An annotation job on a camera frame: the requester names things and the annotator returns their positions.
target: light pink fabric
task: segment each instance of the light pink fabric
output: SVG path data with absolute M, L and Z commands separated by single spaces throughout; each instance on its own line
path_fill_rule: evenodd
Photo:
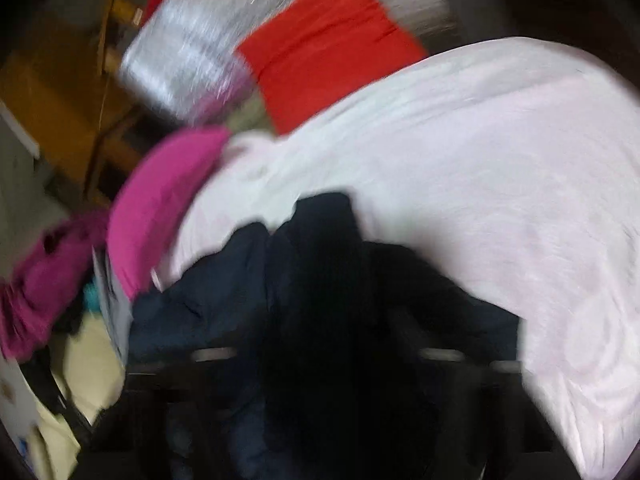
M 181 130 L 133 172 L 112 209 L 107 248 L 130 298 L 148 289 L 151 270 L 175 238 L 191 200 L 214 171 L 226 128 Z
M 300 196 L 345 190 L 366 239 L 525 319 L 529 391 L 583 479 L 616 475 L 640 438 L 640 100 L 608 67 L 536 40 L 473 44 L 224 152 L 160 283 L 239 225 L 275 229 Z

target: black fabric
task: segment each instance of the black fabric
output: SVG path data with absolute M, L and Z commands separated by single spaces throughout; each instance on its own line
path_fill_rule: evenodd
M 71 480 L 96 478 L 97 467 L 105 480 L 236 480 L 217 419 L 222 403 L 210 384 L 218 366 L 127 373 L 118 401 L 98 414 Z
M 85 277 L 85 283 L 91 280 L 93 273 Z M 56 320 L 52 332 L 57 334 L 77 335 L 82 325 L 82 288 L 72 303 Z M 66 399 L 60 391 L 51 371 L 51 355 L 49 346 L 36 350 L 31 358 L 20 364 L 20 371 L 33 394 L 53 415 L 62 415 L 69 425 L 80 446 L 89 441 L 91 424 L 78 410 L 73 399 Z
M 518 372 L 456 363 L 430 480 L 580 480 Z
M 516 316 L 407 248 L 363 242 L 348 197 L 319 195 L 273 235 L 238 229 L 167 291 L 137 298 L 129 362 L 237 349 L 210 382 L 242 478 L 417 479 L 433 457 L 444 380 L 402 357 L 389 322 L 398 309 L 472 362 L 515 358 Z

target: black strap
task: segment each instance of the black strap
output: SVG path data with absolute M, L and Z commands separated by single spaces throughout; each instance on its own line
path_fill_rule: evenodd
M 49 347 L 36 350 L 31 359 L 20 365 L 24 379 L 40 402 L 53 415 L 62 415 L 80 446 L 91 437 L 91 424 L 71 399 L 65 399 L 51 373 Z

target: wooden furniture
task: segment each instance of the wooden furniture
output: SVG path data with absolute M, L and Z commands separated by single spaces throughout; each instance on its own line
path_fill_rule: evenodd
M 107 0 L 96 41 L 42 11 L 0 67 L 0 100 L 45 159 L 98 202 L 96 174 L 105 161 L 130 173 L 141 158 L 121 142 L 140 111 L 113 78 L 118 28 L 141 18 L 127 0 Z

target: laundry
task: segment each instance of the laundry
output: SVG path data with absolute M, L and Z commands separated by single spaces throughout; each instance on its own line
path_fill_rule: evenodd
M 255 90 L 236 47 L 292 1 L 163 0 L 124 53 L 118 79 L 162 116 L 188 124 L 218 121 Z M 380 1 L 416 36 L 444 36 L 454 23 L 445 0 Z
M 60 391 L 51 371 L 51 354 L 49 347 L 36 350 L 31 359 L 20 365 L 24 380 L 33 394 L 52 415 L 61 415 L 79 444 L 89 442 L 91 424 L 74 404 L 66 399 Z
M 109 212 L 76 216 L 44 233 L 0 281 L 0 349 L 6 359 L 26 361 L 47 344 L 51 328 L 82 291 L 92 272 L 92 249 L 104 247 Z
M 128 298 L 149 288 L 151 270 L 171 245 L 194 195 L 217 168 L 229 135 L 220 126 L 175 132 L 140 162 L 120 190 L 111 208 L 107 248 Z
M 442 384 L 430 396 L 407 387 L 415 378 L 388 336 L 398 308 L 472 362 L 516 357 L 517 316 L 409 249 L 363 242 L 348 197 L 329 193 L 299 200 L 273 235 L 239 228 L 166 291 L 138 296 L 129 363 L 236 350 L 210 381 L 242 478 L 412 478 L 430 457 L 416 450 L 433 446 Z
M 274 231 L 298 197 L 347 189 L 364 239 L 407 246 L 526 320 L 529 392 L 580 474 L 612 480 L 640 438 L 640 288 L 627 279 L 640 270 L 628 257 L 640 233 L 637 108 L 615 72 L 560 44 L 511 38 L 427 58 L 291 136 L 231 139 L 232 163 L 196 195 L 158 283 L 238 226 Z
M 127 362 L 131 301 L 111 267 L 105 250 L 94 250 L 94 277 L 99 309 L 118 359 Z
M 377 0 L 294 0 L 238 52 L 251 66 L 280 134 L 427 57 Z
M 98 288 L 95 283 L 95 276 L 82 289 L 82 305 L 87 312 L 100 314 L 100 299 L 98 297 Z

